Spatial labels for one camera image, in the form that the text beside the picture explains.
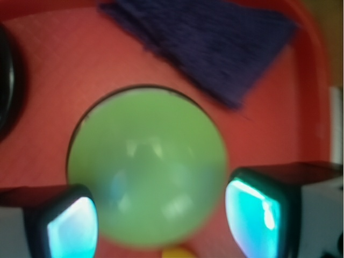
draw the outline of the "black bezel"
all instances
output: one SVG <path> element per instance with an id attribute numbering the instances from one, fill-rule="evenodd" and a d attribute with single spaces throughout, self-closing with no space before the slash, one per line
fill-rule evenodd
<path id="1" fill-rule="evenodd" d="M 301 189 L 282 184 L 251 168 L 238 168 L 230 177 L 246 182 L 281 204 L 281 231 L 277 257 L 297 257 L 301 223 Z"/>
<path id="2" fill-rule="evenodd" d="M 93 201 L 85 186 L 71 185 L 41 207 L 24 209 L 25 231 L 32 257 L 51 257 L 47 226 L 80 197 L 89 197 Z"/>

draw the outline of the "cyan light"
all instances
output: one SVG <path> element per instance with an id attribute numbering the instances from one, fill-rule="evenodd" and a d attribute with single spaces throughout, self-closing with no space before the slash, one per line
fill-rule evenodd
<path id="1" fill-rule="evenodd" d="M 93 201 L 81 197 L 48 224 L 52 258 L 89 258 L 96 251 L 97 211 Z"/>
<path id="2" fill-rule="evenodd" d="M 226 189 L 232 235 L 247 257 L 278 257 L 280 204 L 235 178 Z"/>

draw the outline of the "blue towel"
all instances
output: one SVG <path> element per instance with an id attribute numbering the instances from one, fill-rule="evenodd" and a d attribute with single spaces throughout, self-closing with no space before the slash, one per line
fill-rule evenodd
<path id="1" fill-rule="evenodd" d="M 296 29 L 278 12 L 223 0 L 116 0 L 99 7 L 234 109 Z"/>

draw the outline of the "green ball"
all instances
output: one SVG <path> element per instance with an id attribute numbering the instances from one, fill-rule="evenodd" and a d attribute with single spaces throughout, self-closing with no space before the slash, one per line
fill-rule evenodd
<path id="1" fill-rule="evenodd" d="M 205 223 L 223 192 L 226 158 L 216 126 L 195 103 L 167 89 L 133 88 L 81 121 L 68 181 L 92 192 L 104 236 L 156 248 Z"/>

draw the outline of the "red container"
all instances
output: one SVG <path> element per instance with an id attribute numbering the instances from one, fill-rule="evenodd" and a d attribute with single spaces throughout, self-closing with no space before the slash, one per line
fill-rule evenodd
<path id="1" fill-rule="evenodd" d="M 298 0 L 236 2 L 280 11 L 300 26 L 238 112 L 145 51 L 98 13 L 92 0 L 0 0 L 0 20 L 18 40 L 28 75 L 24 112 L 0 143 L 0 187 L 65 183 L 69 139 L 82 114 L 107 93 L 142 83 L 179 90 L 205 109 L 224 137 L 228 173 L 239 166 L 329 161 L 329 68 L 311 16 Z M 243 256 L 223 201 L 185 245 L 201 257 Z M 129 250 L 102 238 L 97 251 L 98 257 L 159 255 L 159 250 Z"/>

